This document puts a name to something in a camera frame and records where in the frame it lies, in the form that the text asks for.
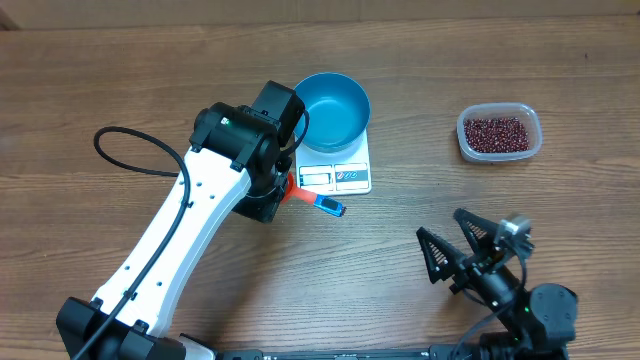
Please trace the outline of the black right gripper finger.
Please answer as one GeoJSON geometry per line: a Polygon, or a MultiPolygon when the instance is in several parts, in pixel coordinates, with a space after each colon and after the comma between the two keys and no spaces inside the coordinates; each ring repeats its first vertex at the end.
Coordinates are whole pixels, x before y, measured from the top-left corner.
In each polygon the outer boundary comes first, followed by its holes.
{"type": "Polygon", "coordinates": [[[452,278],[456,284],[467,284],[464,261],[467,257],[456,247],[424,227],[416,232],[432,284],[452,278]]]}
{"type": "Polygon", "coordinates": [[[479,253],[495,247],[495,236],[498,224],[475,215],[463,208],[458,208],[453,214],[463,235],[474,253],[479,253]]]}

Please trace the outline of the red measuring scoop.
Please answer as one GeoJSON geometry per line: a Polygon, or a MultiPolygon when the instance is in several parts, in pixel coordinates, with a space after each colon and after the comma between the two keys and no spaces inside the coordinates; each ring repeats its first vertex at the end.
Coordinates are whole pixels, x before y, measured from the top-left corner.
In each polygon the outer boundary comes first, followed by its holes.
{"type": "Polygon", "coordinates": [[[287,183],[285,188],[284,197],[281,200],[282,203],[286,203],[292,198],[301,200],[307,204],[313,205],[315,208],[320,209],[332,216],[342,217],[346,212],[346,207],[334,200],[331,197],[325,195],[319,195],[315,192],[301,189],[295,183],[295,179],[292,173],[287,176],[287,183]]]}

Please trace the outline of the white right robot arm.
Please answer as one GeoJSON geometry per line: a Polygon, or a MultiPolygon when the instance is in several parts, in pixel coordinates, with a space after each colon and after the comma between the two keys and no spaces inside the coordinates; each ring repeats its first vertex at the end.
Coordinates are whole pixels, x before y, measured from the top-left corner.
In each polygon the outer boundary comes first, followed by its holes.
{"type": "Polygon", "coordinates": [[[533,253],[531,221],[512,214],[495,223],[458,208],[453,214],[472,254],[421,227],[416,231],[432,283],[451,280],[491,314],[455,344],[429,347],[431,359],[567,359],[576,338],[578,297],[569,288],[545,283],[526,289],[526,260],[533,253]]]}

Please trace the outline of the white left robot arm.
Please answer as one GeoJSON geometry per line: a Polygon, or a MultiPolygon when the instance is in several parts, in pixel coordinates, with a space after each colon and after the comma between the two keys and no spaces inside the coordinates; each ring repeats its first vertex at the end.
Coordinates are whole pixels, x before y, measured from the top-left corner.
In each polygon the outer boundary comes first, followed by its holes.
{"type": "Polygon", "coordinates": [[[215,359],[201,340],[168,333],[178,302],[219,227],[237,213],[273,220],[286,196],[293,146],[309,115],[299,99],[216,103],[195,121],[183,155],[159,139],[122,128],[178,164],[174,185],[140,240],[88,301],[66,300],[56,326],[73,359],[215,359]]]}

